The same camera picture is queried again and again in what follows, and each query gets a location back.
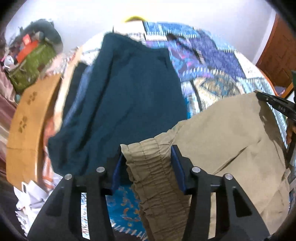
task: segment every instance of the orange and white striped cloth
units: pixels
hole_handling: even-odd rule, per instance
[[[54,130],[54,121],[53,116],[49,118],[44,127],[44,136],[43,136],[43,151],[44,151],[44,165],[42,171],[42,179],[48,191],[55,188],[54,184],[54,171],[52,169],[52,163],[49,158],[47,143],[48,139],[56,134]]]

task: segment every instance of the bed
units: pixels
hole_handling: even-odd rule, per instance
[[[180,23],[132,21],[110,30],[127,35],[150,48],[167,48],[180,78],[187,117],[205,110],[214,102],[254,90],[277,95],[270,80],[235,47],[209,31]],[[82,60],[91,65],[99,54],[105,33],[99,33],[83,45]],[[286,118],[272,108],[281,136],[286,139]],[[119,232],[147,239],[139,216],[139,200],[129,185],[107,196],[112,227]],[[89,239],[86,194],[81,198],[83,237]]]

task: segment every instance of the cardboard box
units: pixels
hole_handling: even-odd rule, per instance
[[[6,156],[7,180],[19,190],[21,182],[35,181],[41,187],[43,131],[53,115],[61,75],[53,75],[27,88],[20,100],[9,130]]]

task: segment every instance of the pile of clothes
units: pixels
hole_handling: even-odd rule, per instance
[[[53,22],[39,19],[25,29],[20,28],[20,33],[9,43],[0,63],[14,89],[21,95],[62,50],[63,43]]]
[[[227,61],[218,66],[201,40],[177,37],[165,46],[159,43],[170,46],[168,50],[141,35],[113,30],[94,38],[102,42],[97,49],[87,49],[90,43],[86,43],[55,57],[43,79],[21,99],[20,106],[33,108],[41,94],[33,88],[40,86],[46,95],[44,86],[56,85],[48,90],[51,94],[43,108],[49,111],[36,130],[44,153],[43,165],[34,165],[39,176],[26,176],[21,185],[12,178],[15,167],[7,166],[20,200],[17,216],[25,234],[62,176],[94,172],[120,147],[127,172],[115,195],[106,197],[115,237],[181,240],[190,200],[178,189],[170,164],[173,144],[206,172],[233,174],[270,233],[274,232],[289,210],[285,145],[270,107],[254,93],[244,94],[243,85],[233,81],[234,76],[245,77],[239,66],[231,69],[231,63],[236,63],[233,56],[220,53]],[[178,62],[181,52],[186,54],[182,63]],[[193,79],[184,70],[187,65],[192,66]],[[13,120],[17,127],[11,128],[11,140],[16,132],[29,134],[30,123],[24,112],[19,115],[21,111],[16,112],[20,119]],[[27,125],[21,126],[21,133],[20,121]],[[82,236],[89,239],[86,200],[82,193]],[[215,212],[211,214],[209,237],[215,235]]]

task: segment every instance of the white wall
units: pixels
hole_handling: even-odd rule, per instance
[[[287,100],[292,101],[294,103],[294,96],[295,96],[295,92],[293,91],[287,98]]]
[[[268,20],[268,24],[266,27],[266,31],[265,34],[263,35],[261,44],[257,50],[257,53],[255,54],[255,57],[253,58],[253,64],[256,64],[267,44],[267,41],[269,39],[270,33],[272,31],[272,27],[274,26],[274,20],[276,18],[276,11],[274,9],[271,10],[270,16],[269,16],[269,20]]]
[[[249,60],[254,60],[272,11],[265,0],[179,2],[182,1],[27,0],[8,24],[6,39],[17,27],[51,18],[67,51],[101,31],[112,29],[113,24],[138,15],[150,21],[181,22],[204,28],[222,36]]]

